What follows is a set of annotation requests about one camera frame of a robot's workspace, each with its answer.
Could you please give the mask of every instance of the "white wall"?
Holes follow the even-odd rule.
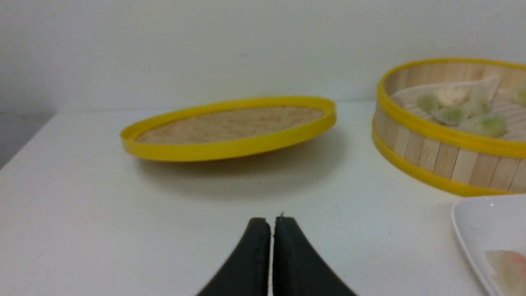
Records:
[[[437,56],[521,61],[524,0],[0,0],[0,111],[373,98]]]

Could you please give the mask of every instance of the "yellow plastic rim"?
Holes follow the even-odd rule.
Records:
[[[504,195],[510,194],[506,191],[491,190],[486,188],[472,187],[466,184],[452,181],[444,177],[437,176],[423,168],[414,165],[404,158],[397,155],[393,150],[389,149],[387,145],[380,139],[375,129],[375,122],[372,123],[372,140],[378,151],[390,163],[399,168],[401,171],[410,175],[411,177],[420,180],[428,185],[442,189],[444,191],[460,195],[460,196],[481,196],[481,195]]]
[[[487,137],[468,134],[461,131],[456,131],[448,127],[434,124],[416,115],[413,115],[412,113],[399,107],[395,102],[392,101],[392,99],[386,93],[385,82],[388,79],[388,77],[392,74],[405,68],[411,68],[423,64],[437,63],[493,64],[510,68],[517,68],[526,71],[526,66],[520,64],[487,60],[474,60],[468,58],[447,58],[412,62],[390,70],[380,80],[380,83],[378,83],[377,88],[378,105],[384,110],[386,114],[388,114],[395,121],[399,122],[401,125],[409,128],[410,130],[416,133],[425,135],[426,137],[432,138],[434,140],[451,144],[453,146],[457,146],[466,150],[499,155],[502,157],[526,159],[525,142],[512,142],[501,139],[491,139]]]
[[[175,120],[238,108],[270,106],[310,107],[322,110],[323,116],[307,124],[278,133],[225,142],[163,145],[135,141],[146,131]],[[335,123],[336,107],[331,100],[312,96],[260,97],[220,102],[161,114],[126,127],[120,133],[120,138],[124,150],[141,159],[165,162],[197,162],[247,156],[292,146],[320,135]]]

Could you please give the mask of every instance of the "table surface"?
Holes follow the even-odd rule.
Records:
[[[167,110],[57,114],[0,171],[0,296],[193,295],[251,217],[296,218],[360,296],[484,295],[454,237],[459,197],[403,174],[373,101],[322,136],[215,163],[139,161],[126,125]]]

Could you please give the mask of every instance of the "white dumpling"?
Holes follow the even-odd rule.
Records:
[[[506,117],[499,114],[486,114],[463,121],[458,129],[470,134],[497,138],[506,133]]]
[[[437,90],[437,98],[444,108],[458,107],[468,100],[468,90],[465,87],[443,87]]]

